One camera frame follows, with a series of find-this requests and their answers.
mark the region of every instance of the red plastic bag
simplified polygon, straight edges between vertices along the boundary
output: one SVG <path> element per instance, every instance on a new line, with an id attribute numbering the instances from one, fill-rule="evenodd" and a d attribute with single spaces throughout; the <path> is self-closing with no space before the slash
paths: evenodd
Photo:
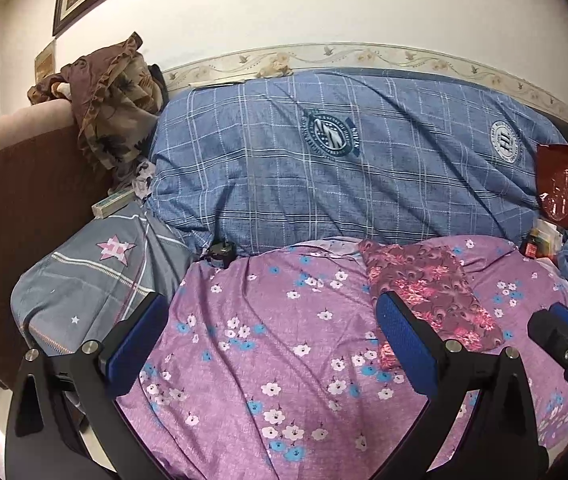
<path id="1" fill-rule="evenodd" d="M 539 205 L 556 224 L 568 229 L 568 145 L 539 144 L 536 168 Z"/>

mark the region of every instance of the purple floral blanket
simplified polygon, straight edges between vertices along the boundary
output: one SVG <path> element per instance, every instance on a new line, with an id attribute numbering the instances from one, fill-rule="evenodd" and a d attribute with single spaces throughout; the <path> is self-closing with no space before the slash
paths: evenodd
<path id="1" fill-rule="evenodd" d="M 526 336 L 532 312 L 565 301 L 564 283 L 505 240 L 423 244 L 461 260 L 475 297 L 520 350 L 540 442 L 565 439 L 568 384 Z M 368 479 L 426 402 L 401 369 L 379 366 L 369 293 L 356 242 L 308 242 L 227 270 L 193 264 L 139 382 L 118 402 L 176 477 Z M 467 395 L 434 466 L 454 452 L 476 397 Z"/>

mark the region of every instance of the gray pillow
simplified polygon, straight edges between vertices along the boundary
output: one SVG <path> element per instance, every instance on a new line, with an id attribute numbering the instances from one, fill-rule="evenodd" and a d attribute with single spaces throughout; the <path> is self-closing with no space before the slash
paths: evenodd
<path id="1" fill-rule="evenodd" d="M 24 338 L 47 354 L 102 340 L 154 290 L 170 301 L 195 256 L 168 226 L 133 202 L 89 222 L 25 272 L 11 309 Z"/>

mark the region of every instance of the red floral cloth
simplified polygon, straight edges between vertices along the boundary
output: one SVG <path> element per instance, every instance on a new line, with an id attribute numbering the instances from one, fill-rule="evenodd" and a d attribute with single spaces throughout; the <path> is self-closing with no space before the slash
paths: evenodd
<path id="1" fill-rule="evenodd" d="M 381 246 L 360 242 L 373 305 L 393 290 L 415 317 L 427 321 L 443 339 L 457 339 L 467 350 L 484 352 L 504 343 L 502 329 L 478 303 L 464 271 L 448 247 L 413 244 Z M 399 362 L 379 331 L 380 365 L 389 370 Z"/>

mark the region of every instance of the wallpaper border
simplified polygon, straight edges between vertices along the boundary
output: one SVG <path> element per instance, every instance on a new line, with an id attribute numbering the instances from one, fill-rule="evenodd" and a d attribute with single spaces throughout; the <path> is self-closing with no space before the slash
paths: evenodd
<path id="1" fill-rule="evenodd" d="M 503 92 L 568 123 L 568 104 L 519 77 L 462 57 L 377 43 L 296 43 L 252 48 L 163 70 L 170 95 L 188 87 L 231 84 L 311 68 L 394 68 L 448 75 Z"/>

